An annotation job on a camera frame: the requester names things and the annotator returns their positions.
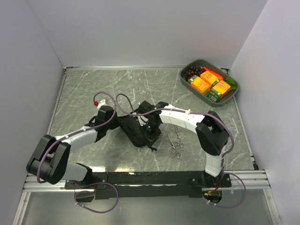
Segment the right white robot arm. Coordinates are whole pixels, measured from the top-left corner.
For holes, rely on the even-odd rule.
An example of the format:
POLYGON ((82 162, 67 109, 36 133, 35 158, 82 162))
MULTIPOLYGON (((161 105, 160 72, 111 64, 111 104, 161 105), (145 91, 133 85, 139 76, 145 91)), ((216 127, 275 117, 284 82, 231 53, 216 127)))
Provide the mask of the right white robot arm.
POLYGON ((197 134, 201 148, 206 153, 205 183, 215 187, 221 181, 222 160, 229 134, 221 120, 213 112, 193 114, 173 105, 166 105, 162 110, 153 113, 142 113, 140 122, 150 128, 150 116, 158 116, 158 121, 185 128, 197 134))

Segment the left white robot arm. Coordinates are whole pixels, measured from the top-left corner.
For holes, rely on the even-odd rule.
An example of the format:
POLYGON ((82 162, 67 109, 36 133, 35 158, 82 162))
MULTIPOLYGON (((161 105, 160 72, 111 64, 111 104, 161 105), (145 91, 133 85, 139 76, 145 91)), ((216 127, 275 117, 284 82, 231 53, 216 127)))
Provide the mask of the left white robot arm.
POLYGON ((93 182, 93 172, 80 163, 68 163, 72 151, 100 141, 108 130, 120 126, 116 107, 101 101, 98 113, 81 129, 61 136, 44 135, 37 144, 26 171, 37 177, 38 183, 56 184, 61 180, 74 180, 81 188, 88 188, 93 182))

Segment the black zippered tool case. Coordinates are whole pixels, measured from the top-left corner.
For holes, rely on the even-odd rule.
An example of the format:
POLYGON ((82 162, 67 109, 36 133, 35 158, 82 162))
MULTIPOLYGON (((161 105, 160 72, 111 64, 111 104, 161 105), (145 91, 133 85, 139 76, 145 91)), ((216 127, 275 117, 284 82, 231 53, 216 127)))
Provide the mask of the black zippered tool case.
POLYGON ((121 129, 134 146, 140 148, 155 143, 156 140, 149 140, 145 136, 145 133, 141 130, 138 119, 135 117, 121 116, 119 117, 119 120, 121 129))

